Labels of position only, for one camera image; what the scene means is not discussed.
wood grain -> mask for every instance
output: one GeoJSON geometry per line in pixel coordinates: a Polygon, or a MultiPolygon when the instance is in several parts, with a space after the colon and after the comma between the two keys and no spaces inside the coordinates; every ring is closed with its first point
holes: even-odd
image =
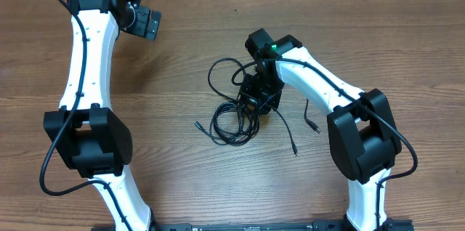
{"type": "MultiPolygon", "coordinates": [[[[68,77],[70,17],[55,0],[0,0],[0,230],[89,230],[110,224],[92,188],[52,198],[39,168],[50,141],[42,129],[68,77]]],[[[247,35],[264,27],[297,37],[337,76],[389,98],[396,124],[418,153],[418,171],[388,183],[387,212],[416,230],[465,224],[465,0],[145,0],[163,13],[156,41],[122,34],[113,52],[112,103],[134,138],[132,170],[160,222],[303,222],[340,218],[347,183],[321,135],[303,121],[304,98],[286,87],[280,111],[299,147],[271,113],[239,148],[218,147],[207,125],[223,102],[206,75],[221,57],[249,62],[247,35]]],[[[219,65],[215,86],[234,95],[236,67],[219,65]]],[[[394,172],[411,166],[404,150],[394,172]]],[[[53,190],[83,180],[52,158],[53,190]]]]}

wooden surface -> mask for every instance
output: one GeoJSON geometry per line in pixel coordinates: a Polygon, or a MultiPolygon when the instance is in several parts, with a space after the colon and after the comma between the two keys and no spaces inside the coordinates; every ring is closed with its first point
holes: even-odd
{"type": "MultiPolygon", "coordinates": [[[[50,141],[43,114],[56,110],[68,77],[70,17],[55,0],[0,0],[0,230],[89,230],[110,224],[93,188],[61,198],[40,190],[50,141]]],[[[416,230],[463,230],[465,220],[465,0],[145,0],[163,13],[156,41],[121,34],[113,52],[113,109],[134,139],[132,170],[163,223],[305,222],[339,219],[347,181],[334,166],[326,118],[286,87],[280,111],[299,147],[271,113],[243,147],[219,147],[197,130],[223,102],[206,76],[222,57],[251,60],[244,42],[264,27],[292,34],[347,83],[379,88],[418,153],[418,171],[388,183],[387,212],[416,230]]],[[[235,95],[236,67],[214,71],[235,95]]],[[[394,173],[411,166],[404,148],[394,173]]],[[[83,180],[57,154],[46,183],[83,180]]]]}

white casing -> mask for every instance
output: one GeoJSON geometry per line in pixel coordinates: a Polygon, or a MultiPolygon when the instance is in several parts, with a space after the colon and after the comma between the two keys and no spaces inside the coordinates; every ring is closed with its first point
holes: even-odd
{"type": "MultiPolygon", "coordinates": [[[[81,10],[78,14],[86,29],[87,64],[84,76],[84,94],[79,101],[78,110],[89,109],[91,104],[100,104],[101,108],[110,108],[110,69],[113,46],[118,37],[118,25],[115,18],[109,13],[100,13],[96,10],[81,10]]],[[[71,55],[70,75],[60,107],[66,106],[71,110],[78,91],[79,78],[82,66],[82,34],[74,17],[73,24],[73,53],[71,55]]]]}
{"type": "MultiPolygon", "coordinates": [[[[123,174],[119,177],[115,177],[114,174],[103,174],[94,176],[94,179],[89,180],[95,179],[103,180],[110,184],[110,188],[115,193],[116,200],[133,231],[149,230],[152,214],[150,208],[144,203],[139,194],[129,165],[124,166],[123,174]]],[[[115,219],[116,231],[128,231],[126,225],[121,221],[108,191],[102,185],[94,184],[94,186],[100,192],[111,215],[115,219]]]]}
{"type": "MultiPolygon", "coordinates": [[[[324,73],[332,82],[343,89],[348,95],[355,99],[359,99],[359,93],[363,92],[351,86],[341,79],[337,78],[329,70],[325,69],[318,63],[308,52],[305,47],[294,48],[283,54],[283,58],[292,60],[300,60],[308,62],[313,67],[324,73]]],[[[351,101],[339,93],[320,77],[315,71],[304,68],[302,65],[297,65],[291,62],[277,61],[276,71],[279,78],[287,84],[298,89],[310,102],[312,102],[323,115],[328,115],[333,112],[333,109],[340,105],[345,107],[351,101]]],[[[382,170],[370,178],[370,181],[362,185],[359,181],[349,180],[349,209],[347,209],[347,218],[352,225],[359,231],[374,230],[376,227],[376,183],[383,177],[389,176],[389,170],[382,170]]],[[[381,189],[380,194],[380,224],[386,221],[384,213],[384,193],[385,189],[381,189]]]]}
{"type": "MultiPolygon", "coordinates": [[[[349,209],[347,219],[359,231],[372,231],[376,229],[376,186],[379,180],[389,176],[391,169],[383,169],[370,177],[370,181],[362,185],[359,181],[349,180],[349,209]]],[[[379,196],[379,223],[386,221],[384,212],[384,190],[386,182],[383,183],[379,196]]]]}

tabletop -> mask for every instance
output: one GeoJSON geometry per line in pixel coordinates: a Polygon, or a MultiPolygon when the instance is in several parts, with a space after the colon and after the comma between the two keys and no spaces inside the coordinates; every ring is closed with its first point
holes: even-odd
{"type": "MultiPolygon", "coordinates": [[[[60,198],[39,187],[50,146],[44,112],[58,109],[70,63],[70,16],[55,0],[0,0],[0,230],[89,230],[111,224],[93,187],[60,198]]],[[[161,223],[239,224],[340,219],[347,180],[335,167],[326,118],[310,105],[316,134],[303,119],[305,98],[286,86],[242,147],[215,145],[193,121],[209,124],[224,102],[207,84],[214,61],[252,59],[248,35],[291,34],[347,83],[378,88],[398,129],[418,153],[418,170],[387,183],[386,210],[416,230],[465,225],[465,0],[144,0],[162,12],[158,37],[122,33],[113,51],[111,102],[129,127],[131,167],[161,223]]],[[[237,69],[214,69],[216,88],[235,96],[237,69]]],[[[407,149],[393,173],[411,167],[407,149]]],[[[54,154],[53,190],[85,181],[54,154]]]]}

wooden table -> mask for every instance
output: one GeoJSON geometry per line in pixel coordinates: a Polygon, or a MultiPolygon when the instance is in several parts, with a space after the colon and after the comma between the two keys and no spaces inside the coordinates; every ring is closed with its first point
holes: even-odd
{"type": "MultiPolygon", "coordinates": [[[[43,114],[56,110],[68,77],[70,16],[55,0],[0,0],[0,230],[89,230],[112,219],[92,188],[61,198],[40,190],[50,141],[43,114]]],[[[224,100],[206,76],[222,57],[251,58],[248,34],[292,34],[350,84],[389,98],[397,127],[418,153],[418,171],[388,183],[390,217],[417,230],[463,230],[465,214],[465,0],[145,0],[163,13],[156,41],[122,34],[113,52],[113,109],[134,139],[132,171],[162,223],[237,224],[340,219],[347,181],[328,146],[326,118],[285,88],[275,113],[243,147],[216,146],[208,125],[224,100]]],[[[236,67],[214,71],[230,95],[236,67]]],[[[394,173],[408,169],[407,150],[394,173]]],[[[56,154],[46,183],[83,179],[56,154]]]]}

